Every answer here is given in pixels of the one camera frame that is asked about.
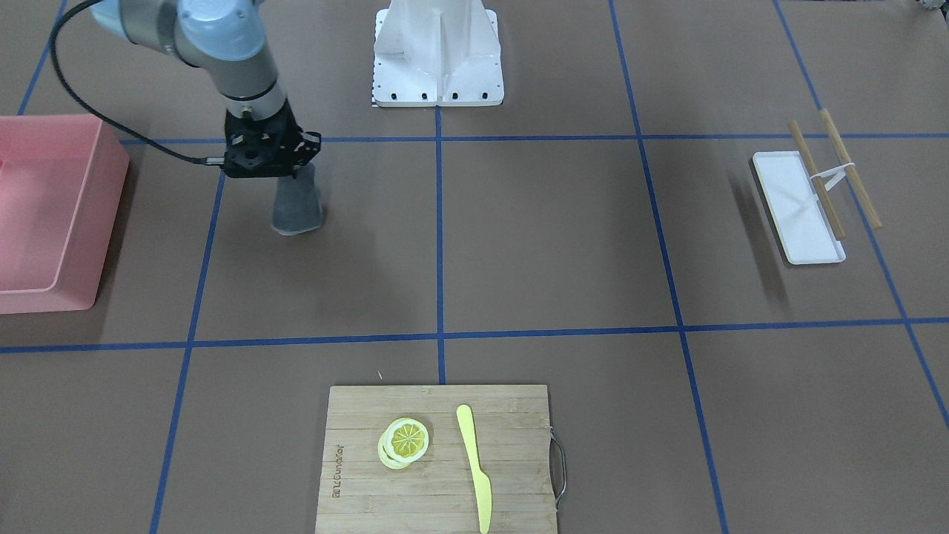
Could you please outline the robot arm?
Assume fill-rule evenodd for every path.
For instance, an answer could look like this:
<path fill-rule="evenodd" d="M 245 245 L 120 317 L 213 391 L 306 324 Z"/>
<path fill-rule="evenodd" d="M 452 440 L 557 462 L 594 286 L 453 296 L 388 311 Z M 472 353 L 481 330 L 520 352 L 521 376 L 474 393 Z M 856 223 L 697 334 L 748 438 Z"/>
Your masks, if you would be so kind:
<path fill-rule="evenodd" d="M 255 121 L 288 98 L 268 45 L 260 1 L 102 1 L 99 26 L 210 76 L 228 114 Z"/>

